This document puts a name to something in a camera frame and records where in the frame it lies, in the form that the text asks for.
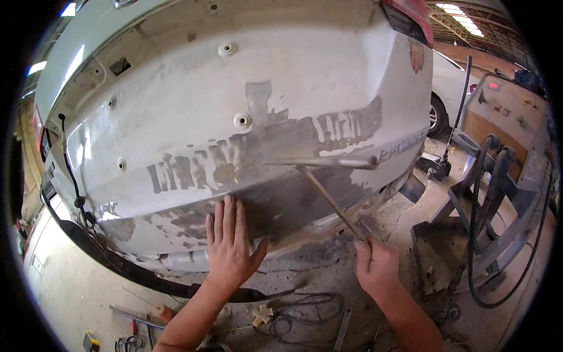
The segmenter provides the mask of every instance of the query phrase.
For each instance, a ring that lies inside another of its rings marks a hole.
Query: forearm
[[[385,314],[402,351],[444,350],[442,336],[436,324],[417,305],[399,281],[370,295]]]
[[[204,282],[197,293],[168,323],[154,351],[195,351],[229,299],[228,292]]]

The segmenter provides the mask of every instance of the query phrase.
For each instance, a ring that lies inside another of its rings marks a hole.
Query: car wheel
[[[446,121],[446,108],[444,104],[432,95],[430,98],[430,129],[428,130],[428,137],[434,137],[442,128]]]

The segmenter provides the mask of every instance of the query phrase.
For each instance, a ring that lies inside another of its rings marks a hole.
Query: left hand
[[[215,216],[208,214],[205,220],[209,253],[205,281],[230,296],[258,270],[268,240],[263,239],[250,255],[244,206],[230,194],[224,200],[225,204],[215,205]]]

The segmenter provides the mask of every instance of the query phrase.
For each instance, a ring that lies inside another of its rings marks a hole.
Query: skylight
[[[75,2],[71,2],[65,9],[65,11],[63,11],[61,13],[61,17],[64,16],[74,16],[76,15],[76,3]]]
[[[40,63],[36,63],[35,65],[31,66],[31,68],[28,71],[28,75],[35,73],[37,71],[41,71],[42,69],[45,68],[46,64],[47,64],[46,61],[41,61]]]
[[[449,14],[457,15],[457,16],[452,16],[453,19],[458,21],[459,24],[461,24],[465,29],[467,29],[469,33],[476,35],[478,37],[485,38],[483,33],[479,30],[479,28],[477,28],[475,23],[473,23],[473,21],[469,17],[467,17],[465,12],[461,11],[458,6],[452,4],[436,4],[436,6],[440,7],[442,10],[444,10]]]

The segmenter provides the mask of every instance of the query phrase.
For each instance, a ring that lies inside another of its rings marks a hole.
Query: hand
[[[399,249],[383,244],[375,235],[367,240],[354,243],[358,252],[356,275],[360,286],[377,302],[379,297],[388,293],[388,289],[400,284]]]
[[[244,206],[229,194],[225,196],[225,206],[223,202],[215,205],[215,216],[207,215],[205,228],[209,253],[205,281],[230,297],[256,272],[266,256],[268,240],[262,240],[254,254],[249,254]]]

